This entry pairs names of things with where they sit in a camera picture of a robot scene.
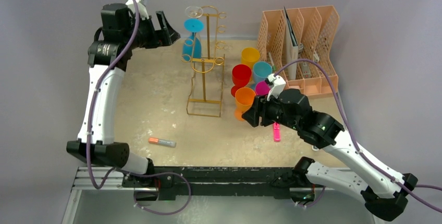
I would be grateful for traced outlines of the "orange wine glass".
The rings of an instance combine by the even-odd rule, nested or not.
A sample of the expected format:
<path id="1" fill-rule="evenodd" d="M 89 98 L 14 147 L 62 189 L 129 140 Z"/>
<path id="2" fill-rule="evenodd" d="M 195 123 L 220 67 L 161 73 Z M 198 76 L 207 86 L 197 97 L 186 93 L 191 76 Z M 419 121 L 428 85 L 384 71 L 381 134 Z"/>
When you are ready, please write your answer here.
<path id="1" fill-rule="evenodd" d="M 244 121 L 242 114 L 251 108 L 256 93 L 248 87 L 239 88 L 235 93 L 236 109 L 234 116 L 239 121 Z"/>

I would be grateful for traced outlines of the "teal wine glass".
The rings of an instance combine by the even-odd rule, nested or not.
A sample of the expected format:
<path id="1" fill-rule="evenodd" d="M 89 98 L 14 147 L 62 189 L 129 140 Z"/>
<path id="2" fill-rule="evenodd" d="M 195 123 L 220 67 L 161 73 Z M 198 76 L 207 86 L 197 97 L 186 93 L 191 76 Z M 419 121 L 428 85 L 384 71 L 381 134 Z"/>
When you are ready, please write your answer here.
<path id="1" fill-rule="evenodd" d="M 200 59 L 202 57 L 202 44 L 197 34 L 204 29 L 204 24 L 197 18 L 189 18 L 183 25 L 190 32 L 190 35 L 183 43 L 182 60 L 189 62 L 191 58 Z"/>

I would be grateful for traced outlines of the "magenta wine glass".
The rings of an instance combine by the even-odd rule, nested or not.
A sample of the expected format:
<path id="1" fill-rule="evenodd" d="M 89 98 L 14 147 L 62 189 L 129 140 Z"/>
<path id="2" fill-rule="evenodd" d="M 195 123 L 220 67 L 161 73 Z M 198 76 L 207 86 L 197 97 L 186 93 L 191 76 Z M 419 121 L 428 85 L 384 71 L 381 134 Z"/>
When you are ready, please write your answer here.
<path id="1" fill-rule="evenodd" d="M 255 86 L 256 95 L 267 95 L 270 91 L 269 85 L 265 81 L 260 81 Z"/>

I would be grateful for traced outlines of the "red wine glass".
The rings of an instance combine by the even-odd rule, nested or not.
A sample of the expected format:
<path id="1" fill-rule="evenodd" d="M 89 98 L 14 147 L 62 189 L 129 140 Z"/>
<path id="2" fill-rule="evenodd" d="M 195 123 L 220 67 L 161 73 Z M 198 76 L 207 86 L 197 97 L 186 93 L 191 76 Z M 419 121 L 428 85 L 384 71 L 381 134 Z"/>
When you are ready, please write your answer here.
<path id="1" fill-rule="evenodd" d="M 238 89 L 245 87 L 249 83 L 251 76 L 252 70 L 249 66 L 245 64 L 238 64 L 233 67 L 231 78 L 234 85 L 230 90 L 233 97 L 235 97 Z"/>

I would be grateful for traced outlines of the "light blue wine glass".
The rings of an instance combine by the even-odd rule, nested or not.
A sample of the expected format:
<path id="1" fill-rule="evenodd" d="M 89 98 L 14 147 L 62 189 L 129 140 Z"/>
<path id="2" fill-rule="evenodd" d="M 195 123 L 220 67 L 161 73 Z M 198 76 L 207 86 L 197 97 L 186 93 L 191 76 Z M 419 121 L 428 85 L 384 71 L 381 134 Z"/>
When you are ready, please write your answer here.
<path id="1" fill-rule="evenodd" d="M 255 90 L 256 85 L 264 81 L 273 72 L 272 66 L 264 61 L 256 62 L 252 67 L 252 84 L 250 88 Z"/>

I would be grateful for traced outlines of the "yellow wine glass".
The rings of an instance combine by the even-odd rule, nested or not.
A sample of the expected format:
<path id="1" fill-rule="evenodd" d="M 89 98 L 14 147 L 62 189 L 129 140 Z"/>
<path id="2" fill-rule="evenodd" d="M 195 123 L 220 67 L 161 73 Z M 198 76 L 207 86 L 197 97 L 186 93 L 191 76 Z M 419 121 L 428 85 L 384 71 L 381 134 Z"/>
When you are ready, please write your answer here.
<path id="1" fill-rule="evenodd" d="M 241 52 L 241 64 L 253 69 L 256 62 L 260 60 L 260 52 L 254 47 L 244 48 Z"/>

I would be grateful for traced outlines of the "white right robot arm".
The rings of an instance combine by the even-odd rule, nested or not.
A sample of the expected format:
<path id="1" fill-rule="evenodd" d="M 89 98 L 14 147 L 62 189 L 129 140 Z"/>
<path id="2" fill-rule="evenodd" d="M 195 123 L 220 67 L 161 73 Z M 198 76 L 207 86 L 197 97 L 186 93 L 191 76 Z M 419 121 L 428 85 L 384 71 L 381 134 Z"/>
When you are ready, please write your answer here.
<path id="1" fill-rule="evenodd" d="M 284 90 L 278 97 L 256 96 L 242 118 L 252 127 L 278 123 L 293 129 L 307 144 L 339 159 L 350 173 L 301 157 L 292 178 L 300 186 L 310 182 L 350 195 L 384 221 L 393 221 L 404 212 L 407 195 L 417 185 L 413 174 L 390 169 L 362 146 L 353 144 L 349 131 L 338 120 L 313 110 L 308 97 L 297 89 Z"/>

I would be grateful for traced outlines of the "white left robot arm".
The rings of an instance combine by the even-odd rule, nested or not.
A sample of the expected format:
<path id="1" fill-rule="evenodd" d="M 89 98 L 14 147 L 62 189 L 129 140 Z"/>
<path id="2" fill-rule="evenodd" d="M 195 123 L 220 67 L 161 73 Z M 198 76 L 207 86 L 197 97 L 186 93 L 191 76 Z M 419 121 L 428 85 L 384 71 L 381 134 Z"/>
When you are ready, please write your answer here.
<path id="1" fill-rule="evenodd" d="M 143 187 L 155 182 L 153 162 L 130 151 L 127 143 L 115 141 L 114 118 L 119 88 L 135 48 L 153 49 L 174 44 L 180 34 L 157 11 L 160 28 L 151 16 L 136 24 L 134 9 L 121 3 L 104 5 L 102 26 L 88 48 L 89 94 L 83 124 L 77 139 L 67 142 L 66 151 L 91 165 L 115 167 L 135 173 Z"/>

